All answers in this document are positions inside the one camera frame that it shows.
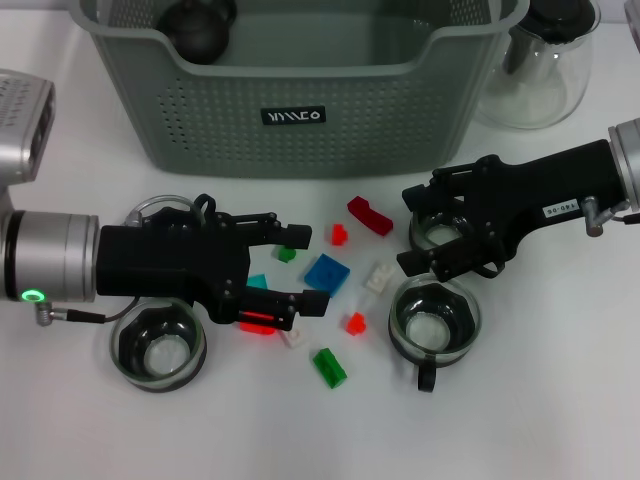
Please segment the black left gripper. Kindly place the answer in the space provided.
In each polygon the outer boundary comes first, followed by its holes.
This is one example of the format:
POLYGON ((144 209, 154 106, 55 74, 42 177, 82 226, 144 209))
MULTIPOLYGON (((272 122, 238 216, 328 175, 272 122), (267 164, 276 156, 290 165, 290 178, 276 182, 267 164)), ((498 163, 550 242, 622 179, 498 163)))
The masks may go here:
POLYGON ((248 247, 308 249, 312 228, 284 226, 273 212, 230 215, 210 208, 197 228, 104 226, 96 258, 101 296, 177 298, 201 304, 218 324, 291 331, 297 315, 323 317, 330 294, 246 287, 248 247))

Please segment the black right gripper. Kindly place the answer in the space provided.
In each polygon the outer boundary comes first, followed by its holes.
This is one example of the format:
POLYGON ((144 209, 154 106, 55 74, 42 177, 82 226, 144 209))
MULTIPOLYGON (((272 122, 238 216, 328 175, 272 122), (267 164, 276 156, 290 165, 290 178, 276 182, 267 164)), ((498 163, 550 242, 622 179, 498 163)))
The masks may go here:
POLYGON ((437 168, 427 185, 405 189, 412 213, 463 214, 479 234, 428 249, 397 255, 407 277, 433 273, 440 282, 474 272, 496 278, 529 233, 581 218, 564 210, 572 201, 593 197, 601 207, 624 201, 609 142, 602 139, 534 161, 510 165, 496 155, 477 162, 437 168))

